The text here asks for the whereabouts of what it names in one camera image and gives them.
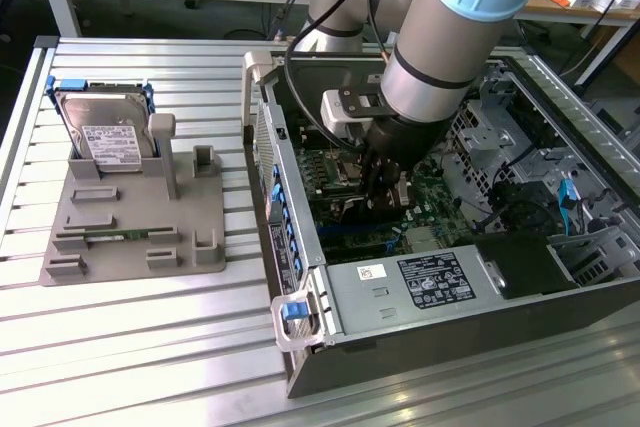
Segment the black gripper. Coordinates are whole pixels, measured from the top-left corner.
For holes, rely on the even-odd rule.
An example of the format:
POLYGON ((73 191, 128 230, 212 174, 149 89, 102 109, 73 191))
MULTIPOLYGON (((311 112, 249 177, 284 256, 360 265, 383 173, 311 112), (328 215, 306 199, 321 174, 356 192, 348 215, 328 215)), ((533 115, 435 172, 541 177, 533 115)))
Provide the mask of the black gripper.
POLYGON ((401 116, 375 118, 365 137, 364 165, 389 160, 410 171, 448 132, 452 117, 417 123, 401 116))

